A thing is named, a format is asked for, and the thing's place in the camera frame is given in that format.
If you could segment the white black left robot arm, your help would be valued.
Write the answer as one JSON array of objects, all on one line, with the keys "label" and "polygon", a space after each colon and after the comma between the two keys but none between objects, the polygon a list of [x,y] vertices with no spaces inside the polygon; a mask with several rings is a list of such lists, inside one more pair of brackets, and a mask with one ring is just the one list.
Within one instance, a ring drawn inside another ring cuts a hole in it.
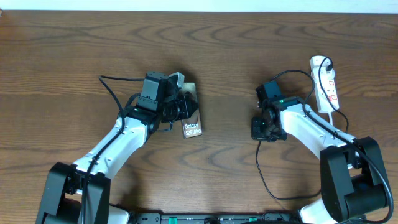
[{"label": "white black left robot arm", "polygon": [[111,181],[161,123],[173,124],[198,109],[181,90],[184,75],[148,72],[140,93],[133,94],[111,131],[72,164],[57,162],[47,175],[37,223],[132,223],[133,214],[110,203]]}]

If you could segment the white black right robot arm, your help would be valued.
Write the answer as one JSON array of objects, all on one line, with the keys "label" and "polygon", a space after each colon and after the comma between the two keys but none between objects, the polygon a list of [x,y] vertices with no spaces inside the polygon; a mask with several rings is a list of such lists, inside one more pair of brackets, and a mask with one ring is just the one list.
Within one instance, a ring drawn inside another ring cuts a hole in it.
[{"label": "white black right robot arm", "polygon": [[320,199],[304,206],[304,223],[365,222],[365,214],[387,207],[388,221],[394,202],[381,150],[370,137],[358,139],[319,117],[298,96],[286,97],[275,81],[256,88],[260,117],[254,117],[255,141],[285,141],[291,134],[320,160]]}]

